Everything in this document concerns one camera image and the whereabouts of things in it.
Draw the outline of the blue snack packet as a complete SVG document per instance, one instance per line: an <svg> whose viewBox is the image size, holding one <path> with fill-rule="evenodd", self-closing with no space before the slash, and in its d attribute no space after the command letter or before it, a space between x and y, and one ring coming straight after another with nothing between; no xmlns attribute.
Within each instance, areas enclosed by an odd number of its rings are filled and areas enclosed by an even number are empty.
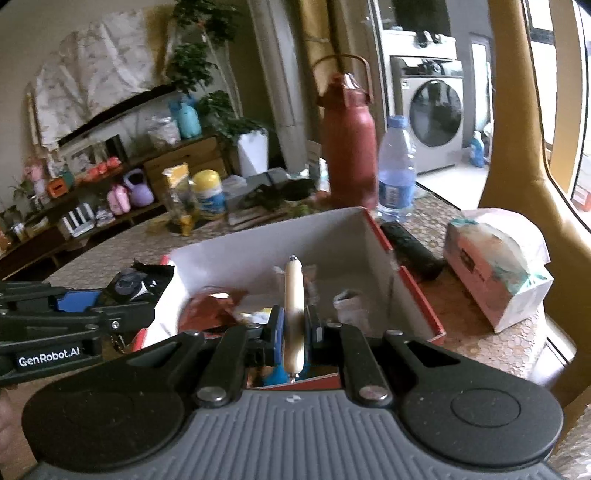
<svg viewBox="0 0 591 480"><path fill-rule="evenodd" d="M283 365L274 366L270 374L263 378L263 385L266 387L283 385L290 382L290 376L287 375Z"/></svg>

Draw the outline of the brown oreo snack bag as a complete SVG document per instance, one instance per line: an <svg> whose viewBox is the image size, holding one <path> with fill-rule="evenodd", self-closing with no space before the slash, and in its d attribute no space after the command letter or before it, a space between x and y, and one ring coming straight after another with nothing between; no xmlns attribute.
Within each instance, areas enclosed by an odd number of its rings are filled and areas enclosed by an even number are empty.
<svg viewBox="0 0 591 480"><path fill-rule="evenodd" d="M235 326L238 323L235 307L246 294L246 290L221 287L198 290L183 306L177 330L211 332Z"/></svg>

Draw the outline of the black wrapper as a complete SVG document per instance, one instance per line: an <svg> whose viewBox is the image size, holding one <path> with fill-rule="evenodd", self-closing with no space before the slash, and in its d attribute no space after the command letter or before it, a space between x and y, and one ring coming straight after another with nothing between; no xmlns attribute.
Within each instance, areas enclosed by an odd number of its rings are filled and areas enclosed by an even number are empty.
<svg viewBox="0 0 591 480"><path fill-rule="evenodd" d="M140 288L133 299L150 299L152 302L161 297L174 274L171 265L144 264L139 261L134 261L132 269L140 281Z"/></svg>

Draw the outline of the red cardboard box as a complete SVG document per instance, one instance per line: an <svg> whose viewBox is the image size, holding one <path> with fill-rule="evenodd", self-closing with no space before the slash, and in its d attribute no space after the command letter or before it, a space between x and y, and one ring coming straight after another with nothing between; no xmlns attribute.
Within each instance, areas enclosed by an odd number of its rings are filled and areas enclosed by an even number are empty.
<svg viewBox="0 0 591 480"><path fill-rule="evenodd" d="M280 270L295 255L315 273L318 317L338 317L335 298L344 291L360 294L368 312L365 332L381 339L401 330L440 343L446 332L408 270L397 264L394 250L363 208L346 208L294 218L169 252L171 282L155 307L152 324L136 337L141 350L167 340L190 297L205 287L243 290L243 311L273 306L283 299Z"/></svg>

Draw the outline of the black remote control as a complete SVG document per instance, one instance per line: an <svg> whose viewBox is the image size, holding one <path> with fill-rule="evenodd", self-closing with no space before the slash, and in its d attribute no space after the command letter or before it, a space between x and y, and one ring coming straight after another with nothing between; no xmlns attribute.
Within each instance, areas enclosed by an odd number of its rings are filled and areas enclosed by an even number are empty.
<svg viewBox="0 0 591 480"><path fill-rule="evenodd" d="M434 281L442 273L446 262L425 247L401 223L384 223L381 230L394 249L401 253L424 281Z"/></svg>

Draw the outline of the purple kettlebell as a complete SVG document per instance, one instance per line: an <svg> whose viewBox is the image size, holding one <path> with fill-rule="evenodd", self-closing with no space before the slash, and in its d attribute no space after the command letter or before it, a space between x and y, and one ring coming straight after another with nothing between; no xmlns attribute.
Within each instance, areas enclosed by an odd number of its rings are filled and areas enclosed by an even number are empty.
<svg viewBox="0 0 591 480"><path fill-rule="evenodd" d="M146 176L140 168L128 171L123 176L122 181L128 190L132 206L143 208L154 202L152 190L148 186Z"/></svg>

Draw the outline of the black lid green jar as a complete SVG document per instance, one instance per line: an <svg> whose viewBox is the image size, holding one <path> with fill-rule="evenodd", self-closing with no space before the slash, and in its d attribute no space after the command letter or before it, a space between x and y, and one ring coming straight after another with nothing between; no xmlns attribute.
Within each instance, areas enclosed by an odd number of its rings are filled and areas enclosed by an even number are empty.
<svg viewBox="0 0 591 480"><path fill-rule="evenodd" d="M291 214L301 217L311 213L310 199L315 194L315 182L311 179L290 180L280 189L280 196L290 205Z"/></svg>

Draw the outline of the glass with yellow packet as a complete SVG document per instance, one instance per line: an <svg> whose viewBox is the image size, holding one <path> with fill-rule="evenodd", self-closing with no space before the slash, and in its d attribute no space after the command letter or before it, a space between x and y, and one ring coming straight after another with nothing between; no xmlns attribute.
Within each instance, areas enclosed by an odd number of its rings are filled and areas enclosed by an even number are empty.
<svg viewBox="0 0 591 480"><path fill-rule="evenodd" d="M189 236L197 214L197 201L192 190L188 165L181 163L162 171L165 182L165 204L173 232Z"/></svg>

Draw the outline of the clear plastic water bottle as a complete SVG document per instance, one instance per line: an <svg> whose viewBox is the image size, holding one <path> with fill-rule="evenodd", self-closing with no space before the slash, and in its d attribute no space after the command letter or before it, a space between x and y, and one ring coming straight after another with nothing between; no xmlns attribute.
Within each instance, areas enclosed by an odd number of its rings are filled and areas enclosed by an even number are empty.
<svg viewBox="0 0 591 480"><path fill-rule="evenodd" d="M384 222L402 222L414 205L415 147L405 116L390 116L387 126L378 151L378 210Z"/></svg>

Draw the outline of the clear plastic bag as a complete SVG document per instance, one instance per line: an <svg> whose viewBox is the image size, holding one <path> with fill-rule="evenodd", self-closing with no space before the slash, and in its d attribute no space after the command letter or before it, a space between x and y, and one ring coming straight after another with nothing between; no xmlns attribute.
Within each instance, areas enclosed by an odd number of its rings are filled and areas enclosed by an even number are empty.
<svg viewBox="0 0 591 480"><path fill-rule="evenodd" d="M172 148L181 141L176 121L170 116L152 116L148 122L147 135L157 150Z"/></svg>

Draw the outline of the tissue pack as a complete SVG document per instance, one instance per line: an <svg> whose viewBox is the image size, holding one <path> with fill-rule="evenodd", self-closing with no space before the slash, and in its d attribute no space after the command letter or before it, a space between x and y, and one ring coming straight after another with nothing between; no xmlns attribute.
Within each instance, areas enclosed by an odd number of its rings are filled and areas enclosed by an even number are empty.
<svg viewBox="0 0 591 480"><path fill-rule="evenodd" d="M443 253L497 333L533 316L554 282L541 230L514 211L463 211L447 225Z"/></svg>

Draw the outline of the light blue jug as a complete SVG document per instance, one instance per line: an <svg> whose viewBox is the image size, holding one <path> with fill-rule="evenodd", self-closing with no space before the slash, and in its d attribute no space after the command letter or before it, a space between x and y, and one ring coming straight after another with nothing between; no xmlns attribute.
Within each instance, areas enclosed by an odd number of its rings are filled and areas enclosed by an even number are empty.
<svg viewBox="0 0 591 480"><path fill-rule="evenodd" d="M201 135L202 128L192 101L175 98L168 102L168 106L183 140L197 138Z"/></svg>

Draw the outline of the cloth covered television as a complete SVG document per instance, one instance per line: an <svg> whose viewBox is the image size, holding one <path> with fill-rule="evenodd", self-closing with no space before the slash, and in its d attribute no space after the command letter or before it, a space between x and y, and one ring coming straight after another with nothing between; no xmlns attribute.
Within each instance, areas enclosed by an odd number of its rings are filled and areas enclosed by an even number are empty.
<svg viewBox="0 0 591 480"><path fill-rule="evenodd" d="M164 84L176 42L172 10L109 13L68 34L26 92L32 144L55 150L106 110Z"/></svg>

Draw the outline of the washing machine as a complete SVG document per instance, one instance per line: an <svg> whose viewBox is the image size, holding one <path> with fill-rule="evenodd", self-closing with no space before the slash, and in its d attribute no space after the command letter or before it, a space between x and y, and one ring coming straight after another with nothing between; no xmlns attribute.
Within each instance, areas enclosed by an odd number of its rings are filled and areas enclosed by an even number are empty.
<svg viewBox="0 0 591 480"><path fill-rule="evenodd" d="M417 172L460 161L463 147L464 71L456 39L430 32L381 33L388 108L408 120Z"/></svg>

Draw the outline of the picture frame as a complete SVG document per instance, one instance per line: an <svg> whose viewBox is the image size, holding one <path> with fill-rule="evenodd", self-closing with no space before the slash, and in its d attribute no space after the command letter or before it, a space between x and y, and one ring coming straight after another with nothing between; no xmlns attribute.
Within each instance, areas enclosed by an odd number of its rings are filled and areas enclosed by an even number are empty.
<svg viewBox="0 0 591 480"><path fill-rule="evenodd" d="M75 177L84 176L91 168L107 159L106 147L102 141L85 139L61 151L68 171Z"/></svg>

